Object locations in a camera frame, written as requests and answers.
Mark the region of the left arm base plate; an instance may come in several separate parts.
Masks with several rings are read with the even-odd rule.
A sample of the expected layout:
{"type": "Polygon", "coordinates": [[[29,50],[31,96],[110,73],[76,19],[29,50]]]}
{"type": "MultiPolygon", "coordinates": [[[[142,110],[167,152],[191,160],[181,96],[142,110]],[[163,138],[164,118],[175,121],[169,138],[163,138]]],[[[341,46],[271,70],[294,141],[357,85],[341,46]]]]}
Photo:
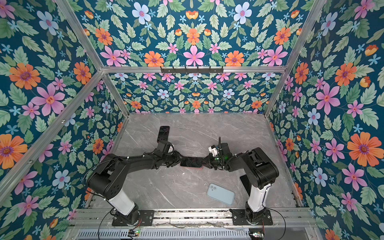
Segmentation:
{"type": "Polygon", "coordinates": [[[112,213],[113,227],[136,227],[140,226],[152,226],[155,211],[153,210],[133,210],[128,215],[123,215],[118,211],[112,213]]]}

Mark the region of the black smartphone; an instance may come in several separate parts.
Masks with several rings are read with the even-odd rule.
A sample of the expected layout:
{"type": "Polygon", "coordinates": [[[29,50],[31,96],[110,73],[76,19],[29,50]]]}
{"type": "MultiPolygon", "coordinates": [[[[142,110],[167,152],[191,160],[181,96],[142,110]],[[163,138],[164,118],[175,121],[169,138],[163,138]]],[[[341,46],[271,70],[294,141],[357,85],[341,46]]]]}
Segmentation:
{"type": "Polygon", "coordinates": [[[184,157],[181,159],[180,166],[201,169],[203,167],[203,159],[201,157],[184,157]]]}
{"type": "Polygon", "coordinates": [[[243,175],[243,176],[241,176],[241,177],[240,177],[240,180],[241,180],[241,182],[242,182],[242,184],[243,184],[243,186],[244,186],[244,188],[245,188],[247,194],[250,195],[250,194],[251,194],[251,188],[252,188],[252,187],[251,187],[251,184],[250,184],[250,181],[249,181],[247,175],[243,175]]]}

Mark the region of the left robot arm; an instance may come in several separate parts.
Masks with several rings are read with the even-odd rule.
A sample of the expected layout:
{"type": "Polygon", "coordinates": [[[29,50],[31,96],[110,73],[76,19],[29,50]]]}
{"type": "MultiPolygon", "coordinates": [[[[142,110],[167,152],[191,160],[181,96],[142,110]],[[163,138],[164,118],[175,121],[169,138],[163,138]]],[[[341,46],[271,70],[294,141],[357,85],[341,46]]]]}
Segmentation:
{"type": "Polygon", "coordinates": [[[128,226],[140,221],[139,208],[123,190],[127,175],[130,173],[158,169],[161,166],[174,167],[182,160],[182,155],[167,141],[160,141],[149,153],[124,157],[107,155],[88,177],[86,184],[96,194],[102,196],[116,212],[114,216],[122,219],[128,226]]]}

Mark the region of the pink phone case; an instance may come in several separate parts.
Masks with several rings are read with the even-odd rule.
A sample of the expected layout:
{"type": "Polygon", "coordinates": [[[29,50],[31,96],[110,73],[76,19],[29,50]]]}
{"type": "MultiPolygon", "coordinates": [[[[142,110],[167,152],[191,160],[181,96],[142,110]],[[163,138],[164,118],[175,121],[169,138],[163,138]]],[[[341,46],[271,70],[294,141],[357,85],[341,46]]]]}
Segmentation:
{"type": "Polygon", "coordinates": [[[202,169],[203,169],[203,167],[200,167],[200,168],[187,167],[187,169],[190,169],[190,170],[202,170],[202,169]]]}

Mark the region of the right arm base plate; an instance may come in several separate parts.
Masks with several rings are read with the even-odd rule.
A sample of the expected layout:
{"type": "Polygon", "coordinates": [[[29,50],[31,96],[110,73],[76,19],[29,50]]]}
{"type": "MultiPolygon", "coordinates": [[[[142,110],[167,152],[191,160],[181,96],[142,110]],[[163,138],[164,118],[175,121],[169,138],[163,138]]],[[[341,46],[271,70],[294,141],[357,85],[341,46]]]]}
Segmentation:
{"type": "Polygon", "coordinates": [[[250,209],[230,209],[232,214],[233,225],[235,226],[272,226],[273,219],[271,212],[264,209],[258,213],[252,212],[250,209]]]}

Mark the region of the black hook rail bracket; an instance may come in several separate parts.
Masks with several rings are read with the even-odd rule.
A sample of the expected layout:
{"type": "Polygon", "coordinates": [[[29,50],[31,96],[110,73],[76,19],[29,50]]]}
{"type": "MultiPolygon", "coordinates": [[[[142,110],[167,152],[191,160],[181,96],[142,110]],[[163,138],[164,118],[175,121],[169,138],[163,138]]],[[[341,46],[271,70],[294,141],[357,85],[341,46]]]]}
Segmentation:
{"type": "Polygon", "coordinates": [[[223,67],[160,67],[163,74],[221,74],[223,67]]]}

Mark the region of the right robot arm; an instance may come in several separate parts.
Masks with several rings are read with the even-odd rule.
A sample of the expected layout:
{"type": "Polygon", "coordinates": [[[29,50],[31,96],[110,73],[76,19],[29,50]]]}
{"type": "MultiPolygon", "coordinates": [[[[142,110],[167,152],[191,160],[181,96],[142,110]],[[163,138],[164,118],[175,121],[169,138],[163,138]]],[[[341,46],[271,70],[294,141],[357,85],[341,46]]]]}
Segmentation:
{"type": "Polygon", "coordinates": [[[279,176],[275,163],[259,147],[244,153],[232,154],[227,143],[209,147],[202,165],[209,169],[234,172],[243,170],[250,187],[245,218],[254,225],[266,216],[266,200],[272,184],[279,176]]]}

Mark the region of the aluminium front rail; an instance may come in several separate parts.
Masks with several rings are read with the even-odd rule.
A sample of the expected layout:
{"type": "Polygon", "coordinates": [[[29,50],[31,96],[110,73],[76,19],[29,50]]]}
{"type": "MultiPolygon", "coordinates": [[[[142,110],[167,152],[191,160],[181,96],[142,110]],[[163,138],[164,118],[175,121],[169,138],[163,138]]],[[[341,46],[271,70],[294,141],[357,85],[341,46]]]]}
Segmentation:
{"type": "MultiPolygon", "coordinates": [[[[70,227],[128,227],[122,223],[122,218],[110,214],[109,209],[79,210],[69,221],[70,227]]],[[[269,209],[264,217],[256,222],[250,222],[245,217],[243,209],[153,209],[139,211],[139,220],[133,226],[140,227],[175,227],[175,228],[254,228],[254,227],[286,227],[313,228],[317,227],[316,220],[308,208],[277,208],[269,209]]]]}

